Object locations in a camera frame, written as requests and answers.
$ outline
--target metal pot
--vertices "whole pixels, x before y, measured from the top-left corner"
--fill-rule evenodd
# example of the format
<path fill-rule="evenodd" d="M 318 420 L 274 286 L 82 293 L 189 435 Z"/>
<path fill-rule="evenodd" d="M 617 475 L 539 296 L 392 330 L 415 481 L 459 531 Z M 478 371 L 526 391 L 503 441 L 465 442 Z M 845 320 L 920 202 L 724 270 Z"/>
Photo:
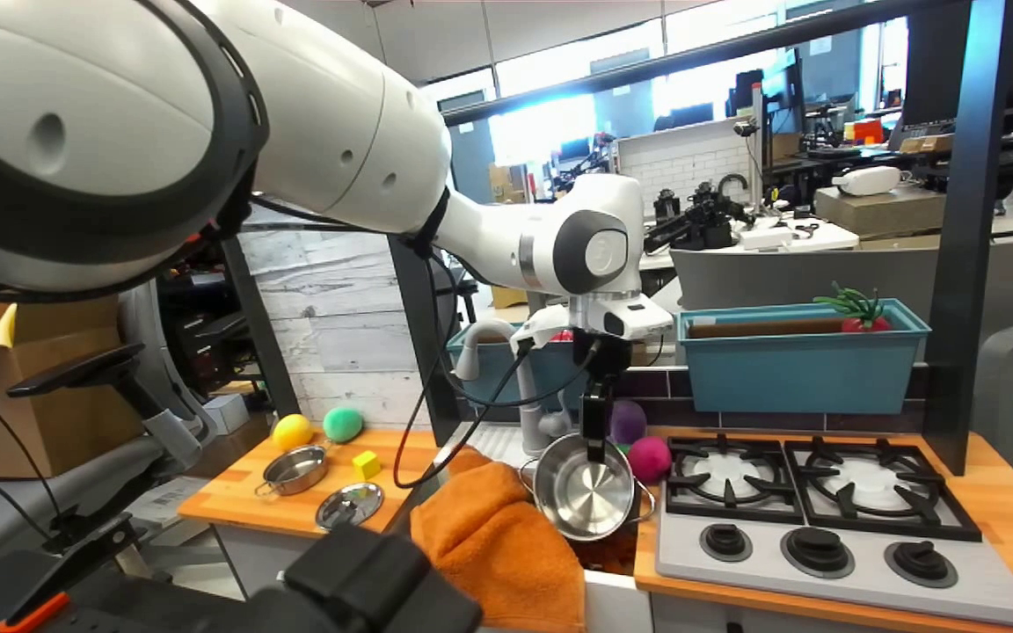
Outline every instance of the metal pot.
<path fill-rule="evenodd" d="M 637 481 L 630 461 L 603 441 L 603 461 L 588 461 L 583 435 L 561 435 L 547 442 L 532 469 L 532 496 L 539 511 L 568 541 L 601 541 L 637 517 L 639 494 L 647 496 L 647 517 L 654 511 L 649 494 Z"/>
<path fill-rule="evenodd" d="M 328 469 L 330 466 L 328 466 L 323 446 L 288 450 L 265 469 L 265 481 L 255 487 L 255 496 L 295 496 L 317 487 L 328 475 Z"/>

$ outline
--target teal bin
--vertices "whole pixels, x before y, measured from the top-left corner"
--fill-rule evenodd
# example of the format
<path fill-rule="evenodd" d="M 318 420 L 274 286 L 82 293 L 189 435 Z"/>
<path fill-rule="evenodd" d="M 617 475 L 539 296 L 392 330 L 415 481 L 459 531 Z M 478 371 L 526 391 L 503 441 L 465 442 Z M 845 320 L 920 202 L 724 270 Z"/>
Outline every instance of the teal bin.
<path fill-rule="evenodd" d="M 465 334 L 453 334 L 446 343 L 450 364 L 457 364 L 459 357 L 459 343 Z M 499 380 L 506 377 L 506 371 L 514 365 L 510 345 L 506 343 L 478 343 L 478 377 L 465 385 L 467 394 L 490 400 L 499 386 Z M 533 386 L 541 399 L 541 411 L 560 411 L 560 394 L 556 386 L 566 386 L 561 400 L 566 408 L 581 408 L 583 399 L 583 373 L 574 364 L 574 343 L 547 343 L 544 347 L 533 347 L 526 357 L 532 373 L 533 373 Z M 503 394 L 497 400 L 517 400 L 517 380 L 510 380 L 503 386 Z"/>
<path fill-rule="evenodd" d="M 695 411 L 831 411 L 901 415 L 928 323 L 901 299 L 881 299 L 888 330 L 800 330 L 688 337 L 688 327 L 756 327 L 836 320 L 825 303 L 684 310 L 675 320 L 677 364 L 688 365 Z"/>

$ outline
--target monitor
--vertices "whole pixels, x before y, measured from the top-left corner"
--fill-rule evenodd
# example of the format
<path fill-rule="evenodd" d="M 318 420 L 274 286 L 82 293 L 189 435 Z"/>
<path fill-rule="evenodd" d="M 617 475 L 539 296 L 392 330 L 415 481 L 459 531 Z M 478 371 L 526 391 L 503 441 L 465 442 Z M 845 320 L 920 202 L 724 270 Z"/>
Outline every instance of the monitor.
<path fill-rule="evenodd" d="M 954 121 L 962 74 L 970 0 L 941 0 L 906 16 L 902 125 Z M 1004 109 L 1013 109 L 1013 30 L 1001 51 Z"/>

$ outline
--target orange cloth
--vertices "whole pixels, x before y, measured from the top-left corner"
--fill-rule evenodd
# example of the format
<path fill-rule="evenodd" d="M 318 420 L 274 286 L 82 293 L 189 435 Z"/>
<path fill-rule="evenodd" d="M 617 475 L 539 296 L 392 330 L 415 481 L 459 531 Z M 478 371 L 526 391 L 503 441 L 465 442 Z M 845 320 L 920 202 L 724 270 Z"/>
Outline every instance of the orange cloth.
<path fill-rule="evenodd" d="M 583 630 L 583 571 L 510 469 L 457 455 L 450 481 L 412 514 L 412 541 L 486 627 Z"/>

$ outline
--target purple ball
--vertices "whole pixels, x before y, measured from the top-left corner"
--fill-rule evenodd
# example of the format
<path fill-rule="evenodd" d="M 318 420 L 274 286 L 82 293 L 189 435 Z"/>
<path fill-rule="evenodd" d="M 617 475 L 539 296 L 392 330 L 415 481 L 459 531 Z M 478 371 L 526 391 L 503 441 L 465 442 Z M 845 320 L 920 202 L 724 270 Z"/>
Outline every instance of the purple ball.
<path fill-rule="evenodd" d="M 637 442 L 647 433 L 647 411 L 639 400 L 613 400 L 609 435 L 613 442 Z"/>
<path fill-rule="evenodd" d="M 658 487 L 673 473 L 673 446 L 660 435 L 643 435 L 631 442 L 627 461 L 643 487 Z"/>

